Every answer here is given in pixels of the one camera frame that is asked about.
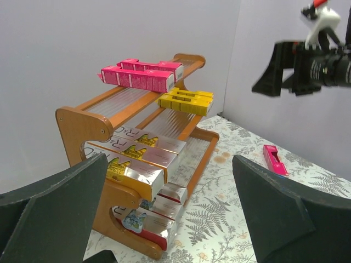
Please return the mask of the floral patterned table mat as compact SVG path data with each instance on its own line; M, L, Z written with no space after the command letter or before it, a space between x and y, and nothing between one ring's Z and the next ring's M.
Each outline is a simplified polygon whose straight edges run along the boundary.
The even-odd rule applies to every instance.
M241 154L266 167L263 145L272 142L214 116L197 127L216 132L220 138L205 167L183 217L178 233L160 260L153 260L104 235L91 231L84 259L107 249L118 262L256 262L250 235L235 186L232 158ZM190 155L177 171L175 184L189 181L201 150L209 142L190 139ZM350 198L350 181L277 146L279 159L292 180L327 193Z

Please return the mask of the silver gold R&O box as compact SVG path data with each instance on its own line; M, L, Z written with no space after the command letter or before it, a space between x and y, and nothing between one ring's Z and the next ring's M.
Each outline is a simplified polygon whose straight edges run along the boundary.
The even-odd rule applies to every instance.
M162 168L88 142L84 145L84 153L86 157L99 153L105 154L109 163L106 178L137 191L142 199L152 201L165 184L165 175Z

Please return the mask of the silver R&O Ice Mint box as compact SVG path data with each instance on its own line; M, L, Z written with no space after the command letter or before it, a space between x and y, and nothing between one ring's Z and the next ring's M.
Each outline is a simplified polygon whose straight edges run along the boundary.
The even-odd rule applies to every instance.
M177 203L184 204L188 199L188 189L186 187L168 182L162 186L158 192L158 195L173 200Z

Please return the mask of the pink Be You toothpaste box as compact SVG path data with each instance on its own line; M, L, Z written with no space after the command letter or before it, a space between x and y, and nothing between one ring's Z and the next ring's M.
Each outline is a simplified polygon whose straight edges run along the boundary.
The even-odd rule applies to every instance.
M263 156L270 171L281 176L288 176L288 171L278 157L278 149L274 145L263 145Z

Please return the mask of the yellow Be You toothpaste box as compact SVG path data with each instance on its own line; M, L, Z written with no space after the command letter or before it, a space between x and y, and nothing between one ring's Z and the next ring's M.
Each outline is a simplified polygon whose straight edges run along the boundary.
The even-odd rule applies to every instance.
M213 99L201 95L182 95L177 92L166 93L160 96L156 103L159 107L195 114L206 117L212 107Z

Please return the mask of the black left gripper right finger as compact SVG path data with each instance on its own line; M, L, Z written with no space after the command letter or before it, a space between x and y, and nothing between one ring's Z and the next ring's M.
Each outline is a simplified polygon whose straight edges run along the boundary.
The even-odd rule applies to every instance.
M233 176L257 262L350 262L350 199L241 155Z

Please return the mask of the small pink toothpaste box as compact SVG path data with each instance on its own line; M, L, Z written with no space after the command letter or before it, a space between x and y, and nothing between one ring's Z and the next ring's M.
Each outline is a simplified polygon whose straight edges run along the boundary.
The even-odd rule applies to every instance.
M174 88L174 74L168 71L126 70L119 66L102 68L97 76L105 84L121 87L149 90L157 93L168 93Z

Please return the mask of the wooden three-tier shelf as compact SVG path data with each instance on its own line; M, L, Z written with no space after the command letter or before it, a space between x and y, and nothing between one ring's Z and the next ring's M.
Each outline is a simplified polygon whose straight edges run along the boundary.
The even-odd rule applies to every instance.
M114 87L76 107L61 107L56 110L56 122L64 144L70 166L83 160L86 156L83 150L87 141L107 141L113 132L133 118L147 106L160 97L157 92L138 89L132 93L130 88ZM180 115L171 121L172 125L180 124L179 140L196 138L208 142L207 148L198 154L200 161L187 184L188 196L194 191L207 165L211 154L219 140L219 135L197 127L200 115L185 118ZM135 209L139 206L141 195L130 187L121 186L105 180L93 229L97 232L131 248L152 259L158 260L163 254L161 247L141 236L126 230L117 221L112 207L119 205L123 208Z

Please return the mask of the white gold R&O box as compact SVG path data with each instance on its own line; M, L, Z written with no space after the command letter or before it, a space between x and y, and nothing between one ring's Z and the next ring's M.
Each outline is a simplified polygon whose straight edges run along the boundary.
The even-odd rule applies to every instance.
M179 166L179 159L175 153L139 142L133 142L118 136L112 136L108 141L97 142L97 144L127 157L163 168L166 171L166 175L174 174Z

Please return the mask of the silver red R&O box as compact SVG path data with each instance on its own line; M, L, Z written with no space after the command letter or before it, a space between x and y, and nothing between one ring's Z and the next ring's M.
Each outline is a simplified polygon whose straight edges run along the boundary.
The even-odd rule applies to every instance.
M156 196L153 201L142 200L140 207L174 221L179 221L184 214L182 204L162 196Z

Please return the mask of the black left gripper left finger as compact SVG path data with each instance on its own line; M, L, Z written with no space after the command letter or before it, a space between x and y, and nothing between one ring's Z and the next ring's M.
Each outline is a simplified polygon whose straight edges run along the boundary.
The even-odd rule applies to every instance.
M98 154L1 194L1 262L82 262L107 165Z

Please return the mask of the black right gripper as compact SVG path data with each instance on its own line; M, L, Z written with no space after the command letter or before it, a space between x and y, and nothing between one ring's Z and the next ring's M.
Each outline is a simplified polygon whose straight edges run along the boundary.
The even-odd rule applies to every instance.
M294 69L282 81L285 69ZM327 51L304 47L303 42L277 42L262 76L252 92L269 97L280 96L281 89L297 96L319 92L322 87L350 87L350 48Z

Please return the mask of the orange gold toothpaste box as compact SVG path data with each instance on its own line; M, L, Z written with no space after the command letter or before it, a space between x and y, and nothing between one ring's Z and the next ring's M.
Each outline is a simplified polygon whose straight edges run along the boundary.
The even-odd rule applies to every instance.
M175 153L177 155L180 155L186 146L185 141L172 139L141 129L131 128L125 125L118 127L114 131L114 134L118 137L159 148L171 153Z

